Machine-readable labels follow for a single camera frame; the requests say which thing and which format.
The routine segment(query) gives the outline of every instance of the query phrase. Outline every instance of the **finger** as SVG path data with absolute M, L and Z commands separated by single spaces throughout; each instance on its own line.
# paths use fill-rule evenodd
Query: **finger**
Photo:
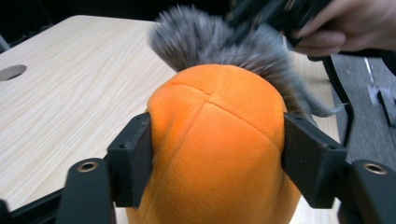
M 347 36 L 339 31 L 317 31 L 305 36 L 298 46 L 303 48 L 340 47 L 347 41 Z
M 301 38 L 315 32 L 326 22 L 348 12 L 354 3 L 354 0 L 332 0 L 313 20 L 309 21 L 301 30 L 294 32 L 293 37 Z
M 341 51 L 341 47 L 324 48 L 324 49 L 296 47 L 294 48 L 294 50 L 296 52 L 306 54 L 308 56 L 321 57 L 321 56 L 329 56 L 332 54 L 337 54 Z

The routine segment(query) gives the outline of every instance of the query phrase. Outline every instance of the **orange fleece fabric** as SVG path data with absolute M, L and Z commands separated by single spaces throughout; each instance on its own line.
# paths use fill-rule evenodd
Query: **orange fleece fabric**
M 281 168 L 285 110 L 236 66 L 175 75 L 148 100 L 153 171 L 130 223 L 289 223 L 300 192 Z

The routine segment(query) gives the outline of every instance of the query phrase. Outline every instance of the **light wood tabletop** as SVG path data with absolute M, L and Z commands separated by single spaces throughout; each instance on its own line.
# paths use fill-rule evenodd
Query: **light wood tabletop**
M 175 74 L 149 48 L 152 24 L 76 16 L 0 54 L 0 198 L 11 210 L 62 188 L 74 163 L 103 158 Z M 332 106 L 323 66 L 293 58 L 313 92 Z M 334 117 L 317 122 L 338 139 Z M 337 223 L 334 212 L 302 200 L 292 223 Z M 117 213 L 118 223 L 127 223 L 123 209 Z

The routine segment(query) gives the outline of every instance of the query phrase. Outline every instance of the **hand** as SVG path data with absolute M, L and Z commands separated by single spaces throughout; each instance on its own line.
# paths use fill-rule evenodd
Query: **hand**
M 396 0 L 332 0 L 293 37 L 303 38 L 295 50 L 309 56 L 396 50 Z

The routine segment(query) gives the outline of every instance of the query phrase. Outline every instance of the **gray fur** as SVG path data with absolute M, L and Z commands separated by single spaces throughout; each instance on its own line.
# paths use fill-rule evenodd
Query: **gray fur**
M 152 49 L 177 72 L 199 64 L 231 64 L 245 68 L 270 82 L 282 95 L 290 113 L 311 121 L 311 114 L 329 117 L 330 109 L 305 86 L 292 69 L 282 35 L 262 24 L 239 45 L 225 47 L 233 29 L 220 17 L 194 7 L 175 7 L 161 14 L 150 32 Z

